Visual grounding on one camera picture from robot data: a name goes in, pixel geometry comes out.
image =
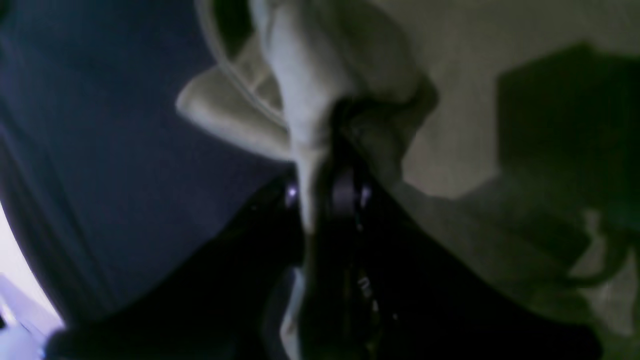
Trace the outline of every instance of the navy blue fabric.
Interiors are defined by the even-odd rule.
[[[157,286],[284,169],[176,115],[180,89],[213,64],[192,1],[8,2],[0,140],[19,174],[3,182],[3,208],[14,229],[49,226],[18,241],[33,267],[75,279],[36,274],[73,321]],[[7,195],[17,188],[31,205]],[[74,297],[90,305],[69,309]]]

